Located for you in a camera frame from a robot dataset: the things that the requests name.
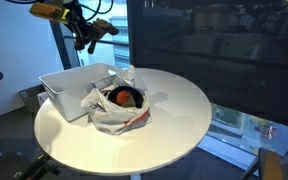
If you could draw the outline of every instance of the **window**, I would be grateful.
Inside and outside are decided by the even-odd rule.
[[[134,4],[134,7],[130,8],[131,12],[140,14],[137,12],[140,5],[130,2]],[[218,108],[224,114],[218,112],[214,115],[213,129],[209,131],[209,136],[251,154],[255,153],[258,145],[276,148],[278,143],[272,145],[276,143],[274,141],[280,141],[284,145],[284,141],[280,140],[285,137],[283,133],[279,134],[280,137],[274,134],[271,139],[267,139],[269,129],[257,128],[258,123],[252,122],[253,127],[247,130],[256,134],[256,137],[248,138],[247,135],[243,137],[243,127],[244,125],[245,128],[249,127],[247,125],[251,124],[249,119],[251,114],[266,117],[265,121],[261,122],[268,122],[267,119],[271,122],[275,121],[273,127],[288,124],[288,106],[286,108],[284,104],[288,104],[288,87],[281,87],[281,81],[288,86],[288,13],[278,14],[276,11],[267,9],[263,12],[256,11],[252,18],[244,16],[244,19],[243,17],[238,19],[238,25],[252,25],[250,29],[236,25],[223,28],[225,30],[221,31],[216,28],[219,27],[220,22],[214,21],[217,32],[194,31],[193,28],[190,30],[193,25],[187,24],[186,28],[182,18],[172,11],[203,7],[203,13],[199,12],[198,18],[195,18],[196,24],[203,25],[207,20],[204,12],[223,15],[222,12],[227,10],[225,6],[233,6],[233,4],[228,1],[223,5],[214,5],[212,1],[203,1],[203,3],[191,1],[187,3],[188,5],[179,5],[180,3],[176,4],[176,2],[172,4],[173,9],[167,8],[170,12],[167,15],[144,15],[141,16],[141,21],[135,18],[130,22],[135,28],[132,29],[135,34],[132,38],[136,41],[132,43],[135,47],[139,47],[133,52],[136,57],[134,65],[180,74],[203,89],[212,103],[223,104],[224,106]],[[275,22],[278,26],[276,31],[262,31],[268,14],[278,19]],[[278,129],[288,132],[288,126],[285,127]],[[288,143],[285,149],[280,149],[280,152],[285,153],[286,149]]]
[[[98,1],[84,0],[83,4],[89,6],[92,9],[96,9]],[[106,11],[110,8],[110,6],[111,0],[102,0],[100,11]],[[93,12],[83,9],[83,15],[84,17],[91,17]],[[95,16],[91,21],[96,20],[96,18],[104,19],[119,29],[119,34],[112,36],[107,33],[101,40],[111,44],[123,43],[128,45],[129,38],[126,0],[114,0],[113,8],[109,13],[99,14]],[[78,56],[80,63],[82,65],[89,65],[96,62],[102,62],[121,68],[127,68],[129,66],[129,47],[103,43],[97,42],[93,54],[88,54],[87,48],[79,51]],[[121,63],[121,58],[118,58],[117,56],[122,56],[124,58],[123,63]]]
[[[212,104],[212,112],[208,135],[254,155],[260,147],[287,153],[287,126],[216,104]]]

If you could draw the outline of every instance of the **white plastic bag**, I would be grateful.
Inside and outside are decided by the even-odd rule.
[[[149,94],[143,81],[135,77],[135,68],[130,66],[126,71],[116,74],[107,88],[94,88],[81,102],[82,107],[89,108],[89,115],[99,131],[111,135],[139,128],[152,122],[149,114]],[[110,91],[119,86],[130,86],[139,91],[143,98],[142,108],[124,108],[109,101],[103,91]]]

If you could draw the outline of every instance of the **wall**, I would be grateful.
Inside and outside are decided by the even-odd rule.
[[[63,70],[49,21],[30,7],[0,0],[0,114],[23,107],[18,92],[40,84],[39,76]]]

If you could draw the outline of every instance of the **round white table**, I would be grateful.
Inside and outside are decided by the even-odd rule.
[[[104,176],[152,171],[193,150],[210,126],[206,95],[172,73],[143,68],[136,72],[149,90],[152,123],[112,136],[96,130],[87,115],[67,122],[47,100],[34,126],[43,150],[73,169]]]

